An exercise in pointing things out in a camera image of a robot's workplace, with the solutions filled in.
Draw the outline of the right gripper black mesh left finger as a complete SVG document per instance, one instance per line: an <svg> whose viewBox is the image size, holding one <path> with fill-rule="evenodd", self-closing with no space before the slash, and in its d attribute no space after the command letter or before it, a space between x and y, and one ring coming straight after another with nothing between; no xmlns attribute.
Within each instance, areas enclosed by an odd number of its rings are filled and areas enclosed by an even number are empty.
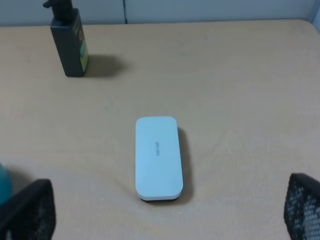
<svg viewBox="0 0 320 240"><path fill-rule="evenodd" d="M51 240L56 228L52 182L37 179L0 206L2 240Z"/></svg>

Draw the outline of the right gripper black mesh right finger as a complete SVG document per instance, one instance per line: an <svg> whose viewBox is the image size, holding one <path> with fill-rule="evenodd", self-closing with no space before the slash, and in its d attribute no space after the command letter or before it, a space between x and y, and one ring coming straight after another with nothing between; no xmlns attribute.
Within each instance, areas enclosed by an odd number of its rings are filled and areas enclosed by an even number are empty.
<svg viewBox="0 0 320 240"><path fill-rule="evenodd" d="M320 238L320 182L305 173L289 178L283 219L292 240Z"/></svg>

